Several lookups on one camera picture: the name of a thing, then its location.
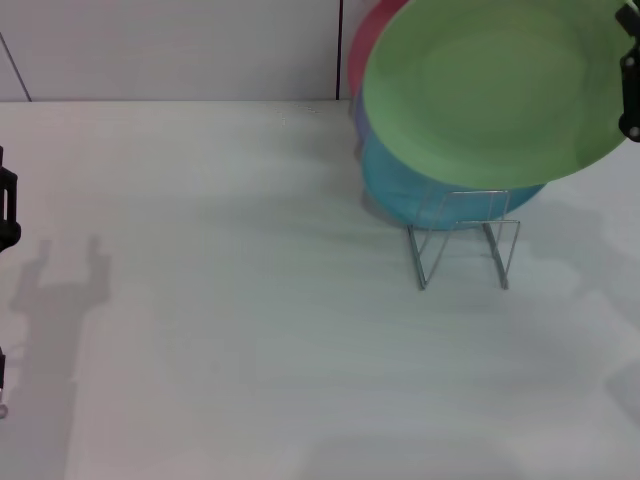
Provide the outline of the green plate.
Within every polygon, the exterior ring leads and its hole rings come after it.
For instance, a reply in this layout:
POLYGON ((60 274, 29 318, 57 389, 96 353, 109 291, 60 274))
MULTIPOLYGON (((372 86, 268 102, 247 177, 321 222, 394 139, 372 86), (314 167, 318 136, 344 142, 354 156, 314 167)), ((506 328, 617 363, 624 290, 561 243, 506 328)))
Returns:
POLYGON ((370 125, 400 162, 478 189, 543 184, 623 142, 616 20, 627 0, 409 0, 362 82, 370 125))

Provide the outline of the blue plate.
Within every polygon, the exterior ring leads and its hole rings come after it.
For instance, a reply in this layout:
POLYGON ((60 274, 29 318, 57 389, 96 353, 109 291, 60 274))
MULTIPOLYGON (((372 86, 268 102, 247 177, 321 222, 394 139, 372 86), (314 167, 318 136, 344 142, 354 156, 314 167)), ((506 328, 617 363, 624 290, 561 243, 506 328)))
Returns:
POLYGON ((400 223, 425 230, 463 230, 497 220, 542 189, 537 185, 491 193, 441 183, 397 160, 374 133, 364 141, 361 160, 373 200, 400 223))

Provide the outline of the red plate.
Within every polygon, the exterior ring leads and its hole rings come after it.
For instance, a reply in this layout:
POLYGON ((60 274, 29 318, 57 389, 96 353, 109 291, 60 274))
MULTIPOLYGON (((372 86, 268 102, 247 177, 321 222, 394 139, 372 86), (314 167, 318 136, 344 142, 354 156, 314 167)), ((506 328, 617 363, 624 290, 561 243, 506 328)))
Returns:
POLYGON ((378 37, 407 1, 375 0, 359 23, 346 57, 346 79, 352 96, 362 85, 366 64, 378 37))

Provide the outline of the purple plate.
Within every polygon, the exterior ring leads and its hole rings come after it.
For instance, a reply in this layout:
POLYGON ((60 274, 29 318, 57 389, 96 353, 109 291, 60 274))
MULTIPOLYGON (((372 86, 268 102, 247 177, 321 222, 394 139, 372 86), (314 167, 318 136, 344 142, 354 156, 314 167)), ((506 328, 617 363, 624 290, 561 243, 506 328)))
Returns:
POLYGON ((352 101, 352 120, 358 138, 365 141, 368 137, 371 127, 365 111, 362 90, 359 90, 352 101))

